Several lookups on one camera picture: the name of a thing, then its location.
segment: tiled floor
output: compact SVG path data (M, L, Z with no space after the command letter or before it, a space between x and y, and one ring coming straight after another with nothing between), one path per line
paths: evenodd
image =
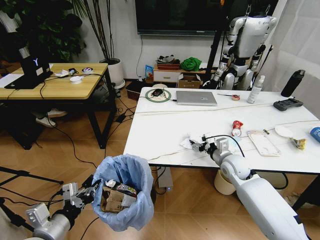
M129 107L137 103L128 99L122 91L122 101ZM117 99L118 107L125 107ZM101 112L98 117L106 116ZM107 155L117 156L123 153L129 134L131 120L117 128L107 144ZM57 120L58 127L67 132L75 142L76 153L84 161L97 165L104 157L104 150L98 148L94 133L85 114L67 115ZM111 131L119 123L113 123ZM45 129L31 150L23 150L5 131L0 131L0 166L27 170L33 174L63 180L65 183L82 183L94 168L87 163L77 161L71 142L55 129ZM173 189L165 195L158 195L153 219L140 231L129 228L124 232L114 232L102 221L97 220L88 229L84 240L257 240L265 239L248 212L235 194L225 196L213 187L215 170L171 168ZM9 177L0 175L0 181ZM289 186L281 194L302 192L314 179L310 175L289 174ZM48 200L60 186L31 178L16 179L4 187L35 199ZM15 201L33 203L0 189L0 196ZM24 205L6 201L12 210L24 216ZM61 207L54 204L53 213ZM313 240L320 240L320 207L302 208L298 211L306 230ZM87 205L69 231L68 240L79 240L86 226L96 217L90 205Z

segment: humanoid robot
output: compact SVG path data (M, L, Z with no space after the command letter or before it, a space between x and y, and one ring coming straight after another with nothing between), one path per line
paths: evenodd
M264 15L250 17L251 5L248 5L245 16L230 22L227 45L223 47L219 67L213 79L203 84L204 88L248 90L266 49L265 40L277 24L275 17L267 16L269 9L270 5Z

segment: computer mouse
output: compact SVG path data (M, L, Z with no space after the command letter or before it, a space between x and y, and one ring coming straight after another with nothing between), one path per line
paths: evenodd
M163 94L163 93L164 93L164 91L163 91L162 89L157 88L156 90L154 90L154 91L151 93L151 95L154 96L154 97L158 97L158 96L160 96L160 95Z

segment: drawer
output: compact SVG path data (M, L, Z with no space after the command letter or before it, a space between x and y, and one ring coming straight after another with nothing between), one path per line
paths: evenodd
M174 71L153 71L154 82L177 83L180 72Z

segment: spray bottle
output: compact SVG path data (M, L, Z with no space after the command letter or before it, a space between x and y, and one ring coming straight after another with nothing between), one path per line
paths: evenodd
M256 80L254 82L254 85L253 85L252 90L249 94L249 97L246 100L248 103L250 103L250 104L255 103L257 96L261 92L261 89L263 87L264 80L265 80L265 76L262 75L258 80Z

